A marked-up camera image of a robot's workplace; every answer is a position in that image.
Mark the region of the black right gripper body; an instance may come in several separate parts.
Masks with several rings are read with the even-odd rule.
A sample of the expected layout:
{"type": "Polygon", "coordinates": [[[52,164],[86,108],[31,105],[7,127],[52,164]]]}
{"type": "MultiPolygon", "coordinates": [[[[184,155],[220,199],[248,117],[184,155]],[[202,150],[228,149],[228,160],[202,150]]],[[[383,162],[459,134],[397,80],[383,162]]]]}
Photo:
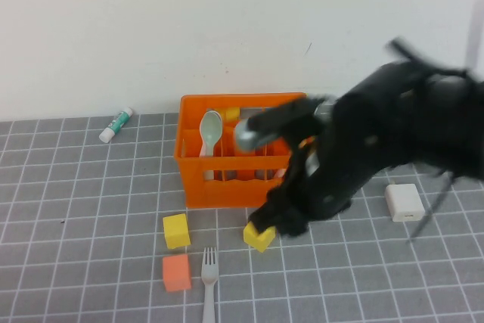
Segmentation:
{"type": "Polygon", "coordinates": [[[350,199],[338,203],[324,198],[316,185],[308,184],[305,160],[292,156],[282,183],[267,194],[266,212],[273,221],[318,221],[331,219],[350,208],[350,199]]]}

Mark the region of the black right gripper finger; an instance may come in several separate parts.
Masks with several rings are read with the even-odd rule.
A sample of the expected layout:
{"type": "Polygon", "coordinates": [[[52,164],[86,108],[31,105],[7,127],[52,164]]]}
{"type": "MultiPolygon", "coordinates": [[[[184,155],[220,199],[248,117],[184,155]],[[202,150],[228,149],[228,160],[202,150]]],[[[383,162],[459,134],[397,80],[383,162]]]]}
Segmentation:
{"type": "Polygon", "coordinates": [[[268,201],[249,215],[249,222],[257,232],[264,232],[271,227],[278,229],[281,222],[281,208],[276,203],[268,201]]]}
{"type": "Polygon", "coordinates": [[[286,211],[278,222],[278,233],[281,236],[296,238],[308,231],[309,222],[305,215],[298,211],[286,211]]]}

